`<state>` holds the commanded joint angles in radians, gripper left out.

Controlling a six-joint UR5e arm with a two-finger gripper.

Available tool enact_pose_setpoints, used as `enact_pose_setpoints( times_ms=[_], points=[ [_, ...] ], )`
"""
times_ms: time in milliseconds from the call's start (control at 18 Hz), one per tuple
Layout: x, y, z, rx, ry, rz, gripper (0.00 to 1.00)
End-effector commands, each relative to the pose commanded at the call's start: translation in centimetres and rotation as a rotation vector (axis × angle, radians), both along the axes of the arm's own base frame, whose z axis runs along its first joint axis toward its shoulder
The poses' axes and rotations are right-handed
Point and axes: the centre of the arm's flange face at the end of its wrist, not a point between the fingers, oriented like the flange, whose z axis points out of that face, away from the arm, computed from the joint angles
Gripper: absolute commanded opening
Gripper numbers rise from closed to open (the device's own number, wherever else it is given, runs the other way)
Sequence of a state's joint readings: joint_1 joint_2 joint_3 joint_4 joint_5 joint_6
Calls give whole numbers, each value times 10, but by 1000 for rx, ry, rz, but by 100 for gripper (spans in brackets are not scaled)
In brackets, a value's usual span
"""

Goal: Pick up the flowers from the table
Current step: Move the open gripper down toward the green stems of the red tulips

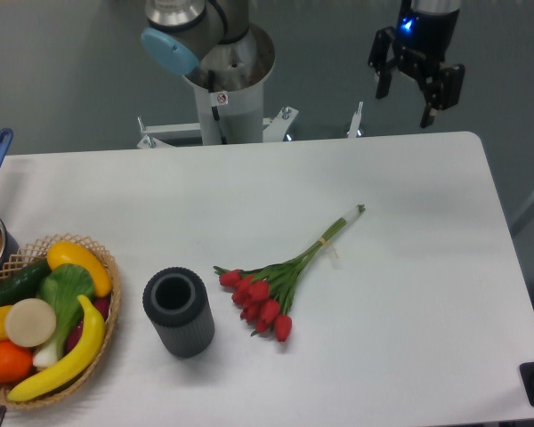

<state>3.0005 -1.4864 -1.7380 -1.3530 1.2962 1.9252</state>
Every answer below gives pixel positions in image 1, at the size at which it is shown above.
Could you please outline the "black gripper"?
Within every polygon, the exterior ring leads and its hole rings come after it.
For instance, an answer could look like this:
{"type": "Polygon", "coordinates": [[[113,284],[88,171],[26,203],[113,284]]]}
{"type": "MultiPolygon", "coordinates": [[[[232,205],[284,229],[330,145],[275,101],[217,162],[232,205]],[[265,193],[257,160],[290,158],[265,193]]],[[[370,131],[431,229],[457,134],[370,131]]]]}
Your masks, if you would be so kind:
{"type": "Polygon", "coordinates": [[[434,122],[438,111],[456,106],[465,78],[463,64],[449,65],[445,53],[453,36],[459,1],[403,1],[396,26],[379,29],[368,56],[377,77],[376,98],[389,93],[392,70],[425,83],[420,126],[434,122]],[[393,59],[388,59],[392,47],[393,59]]]}

